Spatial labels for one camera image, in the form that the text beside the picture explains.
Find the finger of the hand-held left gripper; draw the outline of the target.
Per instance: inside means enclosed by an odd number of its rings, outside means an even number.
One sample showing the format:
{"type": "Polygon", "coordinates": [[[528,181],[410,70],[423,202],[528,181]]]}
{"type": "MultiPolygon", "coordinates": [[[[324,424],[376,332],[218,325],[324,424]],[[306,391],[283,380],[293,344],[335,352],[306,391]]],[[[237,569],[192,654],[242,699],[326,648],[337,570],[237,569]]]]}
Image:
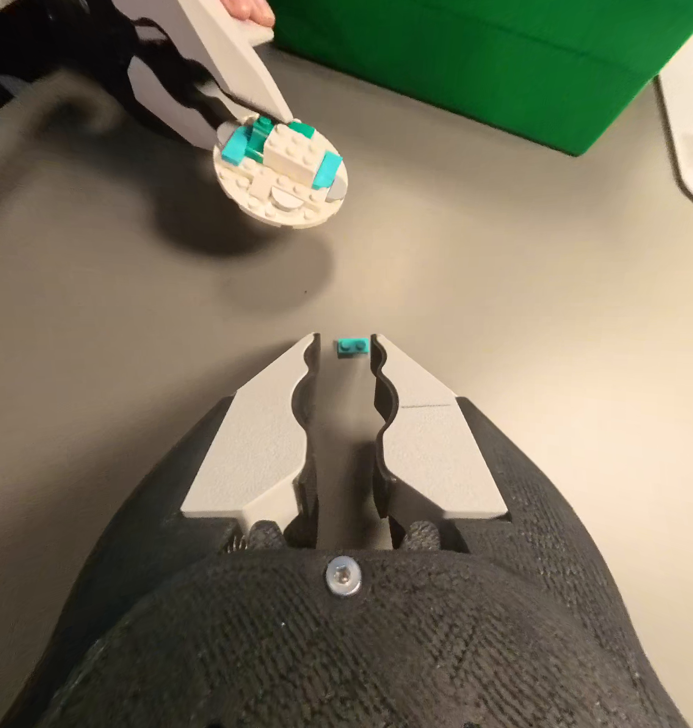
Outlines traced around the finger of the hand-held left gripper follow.
{"type": "Polygon", "coordinates": [[[163,125],[190,145],[211,149],[218,145],[217,130],[229,121],[229,113],[193,85],[164,85],[154,70],[134,56],[127,77],[136,102],[163,125]]]}
{"type": "Polygon", "coordinates": [[[251,21],[233,18],[218,1],[121,1],[115,7],[128,20],[151,21],[173,42],[178,54],[207,70],[208,90],[227,99],[239,113],[268,116],[275,122],[294,120],[256,47],[274,33],[251,21]]]}

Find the person's left hand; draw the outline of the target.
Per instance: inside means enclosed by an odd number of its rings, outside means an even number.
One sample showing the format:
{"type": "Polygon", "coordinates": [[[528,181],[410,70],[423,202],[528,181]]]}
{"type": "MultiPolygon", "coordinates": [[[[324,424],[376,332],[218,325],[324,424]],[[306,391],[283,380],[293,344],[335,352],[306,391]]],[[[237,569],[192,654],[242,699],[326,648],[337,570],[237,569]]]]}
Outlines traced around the person's left hand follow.
{"type": "Polygon", "coordinates": [[[235,19],[252,22],[261,27],[273,29],[275,15],[267,1],[221,1],[226,11],[235,19]]]}

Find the wooden book stand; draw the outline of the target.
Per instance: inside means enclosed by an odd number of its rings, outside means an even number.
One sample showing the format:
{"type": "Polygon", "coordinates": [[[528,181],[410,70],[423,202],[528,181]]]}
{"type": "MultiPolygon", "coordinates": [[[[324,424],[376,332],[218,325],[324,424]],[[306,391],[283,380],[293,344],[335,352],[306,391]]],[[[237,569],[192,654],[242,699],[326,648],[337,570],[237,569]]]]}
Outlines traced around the wooden book stand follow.
{"type": "Polygon", "coordinates": [[[693,34],[661,69],[656,86],[673,177],[693,202],[693,34]]]}

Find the green plastic bin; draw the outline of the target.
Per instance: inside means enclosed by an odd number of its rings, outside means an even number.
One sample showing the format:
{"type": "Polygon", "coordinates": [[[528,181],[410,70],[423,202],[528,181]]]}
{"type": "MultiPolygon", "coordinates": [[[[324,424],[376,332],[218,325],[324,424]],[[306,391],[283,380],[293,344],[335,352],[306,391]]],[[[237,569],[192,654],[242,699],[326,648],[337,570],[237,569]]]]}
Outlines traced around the green plastic bin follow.
{"type": "Polygon", "coordinates": [[[574,157],[693,35],[693,1],[273,1],[298,57],[574,157]]]}

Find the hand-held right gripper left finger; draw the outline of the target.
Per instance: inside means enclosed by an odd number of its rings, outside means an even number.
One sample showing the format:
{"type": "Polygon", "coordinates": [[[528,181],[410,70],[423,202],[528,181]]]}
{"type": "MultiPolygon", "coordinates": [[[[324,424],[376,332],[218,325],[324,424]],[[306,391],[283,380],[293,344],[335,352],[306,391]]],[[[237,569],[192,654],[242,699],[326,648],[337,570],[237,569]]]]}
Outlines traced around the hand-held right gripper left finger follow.
{"type": "Polygon", "coordinates": [[[271,521],[289,544],[316,546],[320,354],[320,334],[309,333],[235,392],[182,502],[184,517],[233,519],[243,535],[271,521]]]}

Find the round white lego assembly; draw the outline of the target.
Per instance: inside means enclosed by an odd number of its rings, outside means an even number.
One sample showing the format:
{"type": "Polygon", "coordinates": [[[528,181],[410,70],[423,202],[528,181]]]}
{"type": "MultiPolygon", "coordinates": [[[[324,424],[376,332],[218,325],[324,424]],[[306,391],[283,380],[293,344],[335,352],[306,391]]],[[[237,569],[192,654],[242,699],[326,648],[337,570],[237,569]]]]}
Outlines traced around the round white lego assembly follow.
{"type": "Polygon", "coordinates": [[[314,127],[254,115],[217,129],[213,167],[224,194],[269,226],[308,229],[325,223],[346,198],[348,172],[334,145],[314,127]]]}

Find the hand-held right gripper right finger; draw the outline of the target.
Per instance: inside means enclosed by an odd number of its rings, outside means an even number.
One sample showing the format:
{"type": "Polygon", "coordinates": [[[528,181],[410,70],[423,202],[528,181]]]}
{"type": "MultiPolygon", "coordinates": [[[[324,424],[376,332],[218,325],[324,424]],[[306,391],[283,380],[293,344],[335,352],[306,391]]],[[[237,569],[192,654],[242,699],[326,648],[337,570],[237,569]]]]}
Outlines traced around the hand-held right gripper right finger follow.
{"type": "Polygon", "coordinates": [[[510,518],[458,395],[382,334],[370,338],[376,438],[373,497],[398,549],[416,523],[437,530],[437,546],[464,548],[457,521],[510,518]]]}

